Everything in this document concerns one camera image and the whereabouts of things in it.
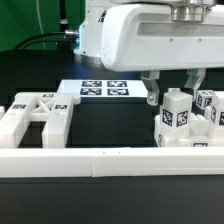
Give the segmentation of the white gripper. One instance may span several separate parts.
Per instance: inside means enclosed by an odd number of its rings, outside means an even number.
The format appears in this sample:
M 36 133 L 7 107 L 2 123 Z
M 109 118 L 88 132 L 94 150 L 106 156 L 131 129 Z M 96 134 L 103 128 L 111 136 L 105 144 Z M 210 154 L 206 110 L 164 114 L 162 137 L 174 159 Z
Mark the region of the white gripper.
M 206 8 L 202 21 L 173 19 L 171 4 L 147 3 L 112 7 L 104 19 L 102 63 L 114 71 L 143 71 L 151 106 L 159 103 L 158 70 L 188 69 L 182 91 L 196 97 L 205 68 L 224 67 L 223 55 L 224 5 Z

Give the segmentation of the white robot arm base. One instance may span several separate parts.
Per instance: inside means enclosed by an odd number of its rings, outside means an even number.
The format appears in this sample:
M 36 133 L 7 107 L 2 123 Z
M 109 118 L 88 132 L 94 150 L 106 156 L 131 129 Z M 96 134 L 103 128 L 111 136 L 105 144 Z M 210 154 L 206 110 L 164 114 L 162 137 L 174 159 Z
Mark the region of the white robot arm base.
M 85 19 L 79 26 L 79 44 L 74 49 L 75 59 L 91 64 L 100 64 L 100 47 L 103 22 L 110 0 L 85 0 Z

